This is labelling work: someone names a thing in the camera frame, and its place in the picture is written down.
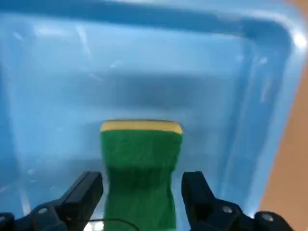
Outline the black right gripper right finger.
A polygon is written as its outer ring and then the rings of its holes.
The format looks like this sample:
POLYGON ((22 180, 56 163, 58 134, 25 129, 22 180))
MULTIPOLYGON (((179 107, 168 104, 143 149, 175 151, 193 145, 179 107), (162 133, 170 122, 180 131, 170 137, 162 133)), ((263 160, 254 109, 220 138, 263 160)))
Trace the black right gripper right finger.
POLYGON ((234 203, 214 196, 200 171, 184 172, 181 194, 192 231, 290 231, 280 215, 259 211, 251 218, 234 203))

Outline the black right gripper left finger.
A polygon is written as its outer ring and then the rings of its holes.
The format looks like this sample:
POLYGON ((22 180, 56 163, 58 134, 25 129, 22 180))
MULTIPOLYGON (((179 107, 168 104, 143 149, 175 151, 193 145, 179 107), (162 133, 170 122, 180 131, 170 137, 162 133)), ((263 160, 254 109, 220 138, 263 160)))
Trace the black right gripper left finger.
POLYGON ((0 214, 2 231, 82 231, 103 195, 100 172, 85 171, 59 198, 42 203, 28 215, 15 219, 12 213, 0 214))

